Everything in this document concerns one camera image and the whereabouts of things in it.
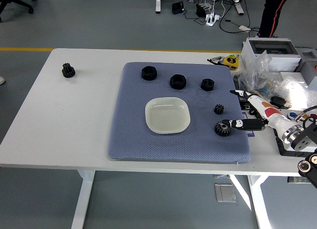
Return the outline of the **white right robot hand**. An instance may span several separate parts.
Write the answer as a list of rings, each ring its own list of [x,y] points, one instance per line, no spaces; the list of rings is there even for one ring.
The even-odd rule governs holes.
[[[265,125],[275,129],[278,137],[283,140],[288,140],[293,129],[301,128],[297,122],[289,120],[285,117],[278,108],[264,100],[263,98],[242,90],[231,90],[232,94],[245,98],[251,106],[259,113],[261,119],[224,119],[221,122],[227,126],[238,130],[262,130]]]

